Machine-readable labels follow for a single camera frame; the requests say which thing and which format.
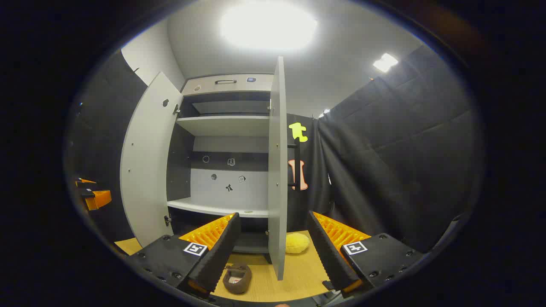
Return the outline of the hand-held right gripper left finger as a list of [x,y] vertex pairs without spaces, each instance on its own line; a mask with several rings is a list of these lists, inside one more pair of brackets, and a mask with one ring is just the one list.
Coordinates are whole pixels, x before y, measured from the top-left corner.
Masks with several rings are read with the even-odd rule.
[[214,292],[241,233],[238,212],[182,236],[162,235],[128,257],[139,272],[189,295]]

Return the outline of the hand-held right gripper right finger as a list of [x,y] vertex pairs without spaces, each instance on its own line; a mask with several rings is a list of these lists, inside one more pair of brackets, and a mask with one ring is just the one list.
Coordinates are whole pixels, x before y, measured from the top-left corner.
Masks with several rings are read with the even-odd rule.
[[318,212],[309,211],[308,217],[329,282],[345,298],[392,284],[424,256],[386,233],[370,236]]

